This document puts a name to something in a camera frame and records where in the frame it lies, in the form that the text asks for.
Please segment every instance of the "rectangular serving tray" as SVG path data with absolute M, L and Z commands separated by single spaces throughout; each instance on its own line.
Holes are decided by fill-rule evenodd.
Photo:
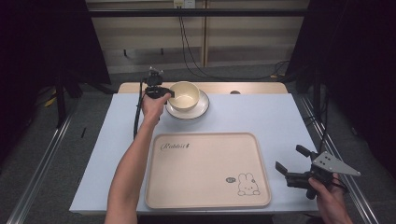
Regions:
M 270 201 L 252 133 L 167 133 L 154 139 L 146 190 L 149 207 L 255 207 Z

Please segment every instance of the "saucer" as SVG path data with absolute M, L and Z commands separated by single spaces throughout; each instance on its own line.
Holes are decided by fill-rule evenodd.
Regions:
M 202 116 L 206 110 L 209 108 L 209 98 L 207 97 L 206 93 L 203 91 L 199 91 L 199 101 L 198 104 L 195 106 L 195 108 L 186 111 L 186 112 L 181 112 L 178 110 L 175 110 L 169 103 L 166 104 L 165 108 L 168 111 L 170 115 L 177 119 L 196 119 L 200 116 Z

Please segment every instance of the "human arm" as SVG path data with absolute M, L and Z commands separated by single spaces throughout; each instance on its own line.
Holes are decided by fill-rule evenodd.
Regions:
M 134 141 L 121 158 L 110 186 L 106 224 L 137 223 L 136 207 L 146 172 L 149 145 L 154 128 L 163 113 L 163 105 L 169 98 L 169 93 L 155 100 L 144 97 L 142 110 L 145 117 Z
M 338 174 L 334 174 L 335 184 L 339 184 Z M 347 208 L 344 203 L 344 190 L 336 186 L 330 186 L 327 189 L 322 183 L 315 178 L 308 179 L 309 184 L 318 192 L 317 203 L 318 210 L 323 221 L 327 224 L 346 224 L 352 223 Z

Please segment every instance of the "hand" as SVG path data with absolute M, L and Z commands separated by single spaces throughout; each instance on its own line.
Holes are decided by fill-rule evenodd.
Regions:
M 315 178 L 308 179 L 309 184 L 318 192 L 317 203 L 318 210 L 325 223 L 352 223 L 344 203 L 344 190 L 336 186 L 330 186 L 329 189 L 317 181 Z
M 142 111 L 145 115 L 144 121 L 157 125 L 160 115 L 163 113 L 163 105 L 169 98 L 171 98 L 170 93 L 166 93 L 165 96 L 158 99 L 151 99 L 147 95 L 144 95 L 142 103 Z

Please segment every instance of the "white tabletop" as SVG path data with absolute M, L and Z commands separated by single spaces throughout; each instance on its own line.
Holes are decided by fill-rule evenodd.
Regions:
M 315 150 L 291 94 L 208 94 L 210 107 L 198 119 L 175 119 L 165 110 L 154 135 L 160 133 L 252 133 L 259 142 L 268 175 L 271 202 L 247 209 L 151 209 L 145 203 L 147 179 L 143 182 L 137 212 L 148 214 L 273 214 L 318 211 L 305 189 L 288 188 L 285 177 L 275 169 L 281 162 L 290 172 L 303 173 L 310 160 L 295 150 L 302 145 Z M 106 200 L 116 167 L 133 140 L 134 113 L 138 94 L 115 94 L 91 159 L 70 211 L 83 215 L 106 212 Z

